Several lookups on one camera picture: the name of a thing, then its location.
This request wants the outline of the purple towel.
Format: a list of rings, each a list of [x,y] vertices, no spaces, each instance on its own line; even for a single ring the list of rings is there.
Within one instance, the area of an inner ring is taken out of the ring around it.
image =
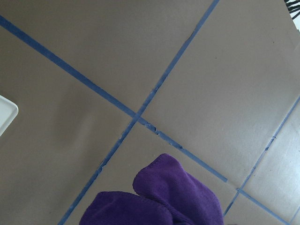
[[[81,225],[222,225],[216,195],[168,154],[159,155],[134,178],[135,194],[100,192]]]

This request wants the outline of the white towel rack base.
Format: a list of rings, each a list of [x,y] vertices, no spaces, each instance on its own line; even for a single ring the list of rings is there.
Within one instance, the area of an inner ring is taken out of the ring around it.
[[[0,136],[6,131],[18,115],[18,106],[7,98],[0,96]]]

